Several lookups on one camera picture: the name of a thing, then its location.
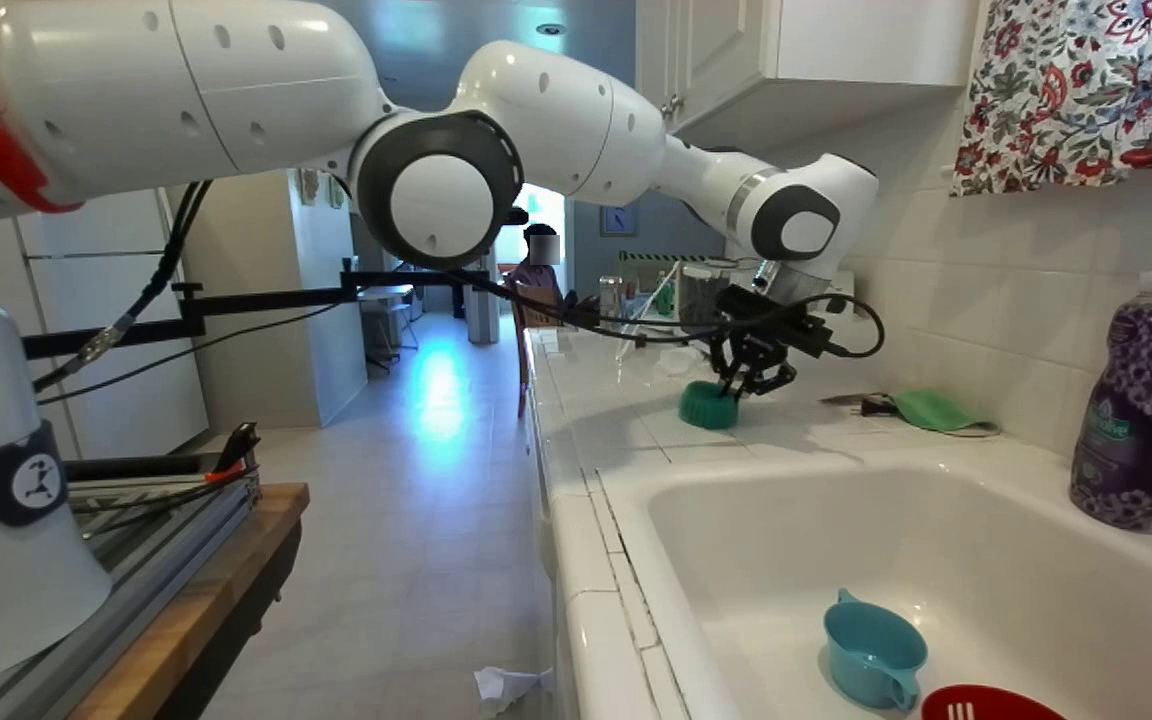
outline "sink basin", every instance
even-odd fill
[[[968,444],[605,486],[691,715],[876,715],[822,671],[842,587],[925,633],[925,694],[998,684],[1074,720],[1152,715],[1152,534],[1081,515],[1059,468]]]

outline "teal bowl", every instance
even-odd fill
[[[916,671],[927,661],[925,634],[898,612],[852,591],[825,612],[825,671],[831,687],[866,707],[913,707]]]

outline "gray floor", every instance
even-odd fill
[[[264,480],[303,480],[303,547],[207,720],[480,720],[477,669],[547,669],[538,476],[515,348],[451,314],[413,325],[331,426],[260,430]],[[545,694],[510,715],[545,715]]]

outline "floral fabric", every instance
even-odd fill
[[[1152,167],[1152,0],[998,0],[957,196],[1105,188]]]

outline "dish soap bottle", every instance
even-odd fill
[[[1090,399],[1069,497],[1105,524],[1152,524],[1152,272],[1110,325],[1110,366]]]

